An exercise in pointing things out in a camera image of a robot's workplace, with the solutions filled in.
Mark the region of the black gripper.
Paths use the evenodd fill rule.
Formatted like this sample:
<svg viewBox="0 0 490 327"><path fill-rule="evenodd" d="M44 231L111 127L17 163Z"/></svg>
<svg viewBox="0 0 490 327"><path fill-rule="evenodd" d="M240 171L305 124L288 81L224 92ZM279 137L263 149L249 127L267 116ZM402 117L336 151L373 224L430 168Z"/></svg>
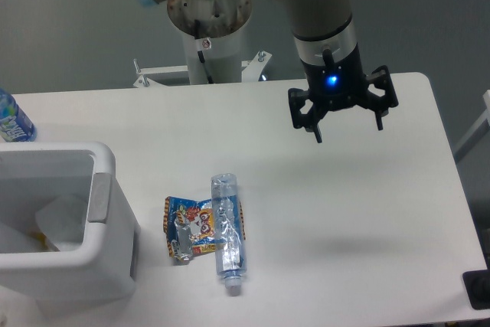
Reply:
<svg viewBox="0 0 490 327"><path fill-rule="evenodd" d="M384 128L382 118L389 109L399 105L388 67L380 66L365 75L358 46L340 61L334 61L330 52L325 54L327 62L320 57L320 65L302 61L307 90L288 90L293 127L312 132L316 142L322 143L319 122L327 112L360 106L374 113L377 129L381 131ZM312 105L303 113L307 102Z"/></svg>

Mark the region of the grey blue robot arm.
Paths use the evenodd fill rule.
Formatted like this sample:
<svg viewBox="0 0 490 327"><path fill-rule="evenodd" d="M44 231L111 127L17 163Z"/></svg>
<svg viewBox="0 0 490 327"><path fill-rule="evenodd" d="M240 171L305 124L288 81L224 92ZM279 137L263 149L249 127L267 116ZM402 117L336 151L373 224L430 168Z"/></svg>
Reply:
<svg viewBox="0 0 490 327"><path fill-rule="evenodd" d="M139 0L165 4L180 32L192 84L242 80L240 41L251 0ZM292 125L320 136L329 112L360 106L382 119L398 104L387 67L366 74L349 0L274 0L283 6L308 83L288 92Z"/></svg>

